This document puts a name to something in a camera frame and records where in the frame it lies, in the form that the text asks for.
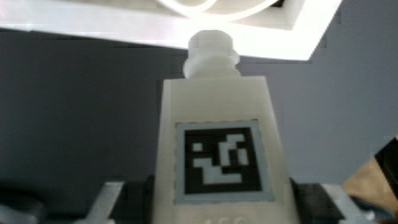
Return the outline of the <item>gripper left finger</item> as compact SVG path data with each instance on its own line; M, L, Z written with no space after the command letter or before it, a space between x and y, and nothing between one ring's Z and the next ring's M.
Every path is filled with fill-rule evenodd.
M107 182L103 184L87 216L84 219L79 219L73 224L116 224L111 214L116 207L123 186L123 182Z

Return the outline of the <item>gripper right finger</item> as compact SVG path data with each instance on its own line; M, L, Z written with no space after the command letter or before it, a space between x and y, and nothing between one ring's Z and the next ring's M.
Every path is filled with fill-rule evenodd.
M342 186L324 184L322 187L343 214L343 219L338 224L379 224L366 218Z

